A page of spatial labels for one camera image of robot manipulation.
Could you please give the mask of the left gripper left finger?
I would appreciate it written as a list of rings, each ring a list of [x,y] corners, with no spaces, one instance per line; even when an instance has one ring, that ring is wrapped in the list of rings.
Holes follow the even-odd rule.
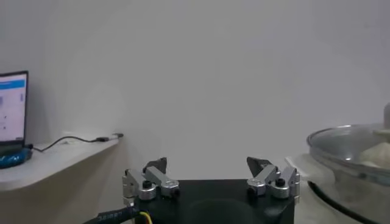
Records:
[[[152,201],[159,196],[177,199],[180,197],[178,180],[166,175],[166,157],[149,161],[141,171],[126,169],[122,176],[122,199],[126,206],[134,206],[135,201]]]

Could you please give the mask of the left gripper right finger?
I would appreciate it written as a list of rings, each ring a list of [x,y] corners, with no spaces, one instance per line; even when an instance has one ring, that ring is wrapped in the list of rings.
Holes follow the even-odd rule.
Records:
[[[247,193],[250,198],[258,198],[268,192],[272,197],[284,200],[289,197],[295,201],[300,198],[300,173],[292,166],[280,170],[269,160],[248,156],[247,165],[252,178],[247,180]]]

